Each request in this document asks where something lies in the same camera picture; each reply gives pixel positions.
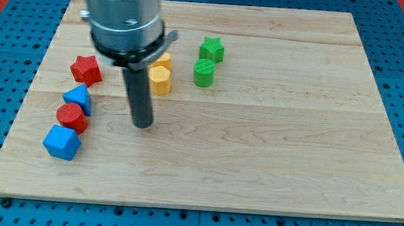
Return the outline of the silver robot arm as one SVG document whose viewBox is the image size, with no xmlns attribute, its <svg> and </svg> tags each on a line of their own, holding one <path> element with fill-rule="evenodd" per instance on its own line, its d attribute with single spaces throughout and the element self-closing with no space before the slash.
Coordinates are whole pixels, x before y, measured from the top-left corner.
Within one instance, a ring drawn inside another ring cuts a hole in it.
<svg viewBox="0 0 404 226">
<path fill-rule="evenodd" d="M 167 33 L 161 0 L 86 0 L 80 17 L 90 24 L 96 50 L 122 69 L 134 125 L 154 122 L 149 66 L 176 41 L 177 30 Z"/>
</svg>

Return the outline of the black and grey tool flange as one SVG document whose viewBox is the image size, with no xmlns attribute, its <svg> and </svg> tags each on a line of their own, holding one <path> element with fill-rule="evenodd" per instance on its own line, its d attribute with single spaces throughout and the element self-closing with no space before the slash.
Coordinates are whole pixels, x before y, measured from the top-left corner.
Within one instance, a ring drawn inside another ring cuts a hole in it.
<svg viewBox="0 0 404 226">
<path fill-rule="evenodd" d="M 153 43 L 133 51 L 110 50 L 100 45 L 97 38 L 92 35 L 93 45 L 100 55 L 110 60 L 111 66 L 119 68 L 129 68 L 132 70 L 143 70 L 158 60 L 178 39 L 179 31 L 173 30 L 167 34 L 162 33 Z"/>
</svg>

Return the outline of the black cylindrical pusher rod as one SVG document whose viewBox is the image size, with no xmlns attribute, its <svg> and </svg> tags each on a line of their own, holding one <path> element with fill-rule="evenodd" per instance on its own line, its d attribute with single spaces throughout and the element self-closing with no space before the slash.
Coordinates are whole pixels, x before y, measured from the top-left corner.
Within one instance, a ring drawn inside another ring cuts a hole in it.
<svg viewBox="0 0 404 226">
<path fill-rule="evenodd" d="M 150 127 L 154 122 L 154 114 L 147 69 L 123 68 L 122 72 L 133 125 L 140 129 Z"/>
</svg>

